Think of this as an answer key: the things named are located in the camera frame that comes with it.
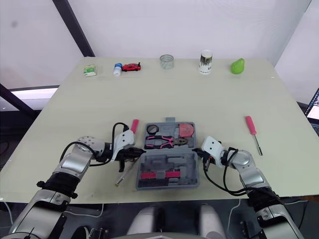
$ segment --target gray tool case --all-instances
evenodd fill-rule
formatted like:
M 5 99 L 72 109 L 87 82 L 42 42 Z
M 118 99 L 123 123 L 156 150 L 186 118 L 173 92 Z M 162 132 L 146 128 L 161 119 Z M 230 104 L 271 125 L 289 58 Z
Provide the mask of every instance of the gray tool case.
M 166 122 L 148 123 L 145 129 L 144 147 L 162 145 L 167 142 L 160 139 L 146 140 L 148 136 L 172 136 L 179 138 L 179 124 L 190 124 L 194 129 L 191 137 L 185 137 L 187 143 L 172 148 L 146 149 L 139 159 L 136 189 L 193 188 L 199 185 L 198 156 L 192 151 L 196 147 L 196 130 L 193 122 L 175 122 L 175 118 L 166 118 Z M 147 128 L 156 125 L 158 131 L 148 134 Z

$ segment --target small green box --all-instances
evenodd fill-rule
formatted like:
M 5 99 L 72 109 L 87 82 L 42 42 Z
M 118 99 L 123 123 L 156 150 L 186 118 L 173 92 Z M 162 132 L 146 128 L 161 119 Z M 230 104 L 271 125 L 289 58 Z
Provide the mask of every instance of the small green box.
M 86 77 L 88 77 L 88 76 L 96 76 L 96 66 L 94 64 L 86 65 L 84 67 L 84 75 Z

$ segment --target red toy car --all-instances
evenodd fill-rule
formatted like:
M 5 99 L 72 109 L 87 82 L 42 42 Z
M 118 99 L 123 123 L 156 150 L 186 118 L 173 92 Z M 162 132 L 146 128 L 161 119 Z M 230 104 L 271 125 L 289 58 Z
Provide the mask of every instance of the red toy car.
M 138 64 L 132 63 L 122 66 L 122 71 L 139 71 L 141 69 L 141 63 Z

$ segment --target green pear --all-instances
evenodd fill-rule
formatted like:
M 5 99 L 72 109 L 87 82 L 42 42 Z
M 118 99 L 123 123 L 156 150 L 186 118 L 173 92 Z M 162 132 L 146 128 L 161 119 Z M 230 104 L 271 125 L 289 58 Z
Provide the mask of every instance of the green pear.
M 230 71 L 233 74 L 240 74 L 244 71 L 245 68 L 245 60 L 243 58 L 234 61 L 230 66 Z

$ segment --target white table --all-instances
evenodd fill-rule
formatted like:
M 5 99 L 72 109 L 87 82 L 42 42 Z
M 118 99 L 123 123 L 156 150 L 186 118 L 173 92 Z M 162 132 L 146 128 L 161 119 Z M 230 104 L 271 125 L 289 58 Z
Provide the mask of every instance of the white table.
M 117 62 L 142 63 L 139 72 L 112 74 Z M 84 58 L 59 87 L 0 173 L 0 199 L 28 202 L 58 164 L 64 147 L 82 135 L 111 142 L 114 123 L 140 119 L 137 147 L 143 146 L 145 124 L 176 117 L 193 121 L 197 146 L 210 135 L 224 146 L 252 153 L 273 190 L 280 196 L 319 194 L 319 138 L 287 92 L 274 67 L 265 59 L 249 59 L 241 75 L 233 60 L 214 60 L 208 76 L 197 71 L 198 59 L 175 60 L 162 70 L 158 59 Z M 83 67 L 96 64 L 98 75 L 85 78 Z M 244 116 L 251 115 L 264 156 L 259 156 Z M 210 184 L 200 163 L 196 189 L 135 189 L 136 170 L 116 188 L 118 163 L 89 168 L 72 203 L 126 203 L 229 199 Z M 223 170 L 211 166 L 211 178 L 222 183 Z M 242 188 L 238 173 L 228 171 L 230 189 Z

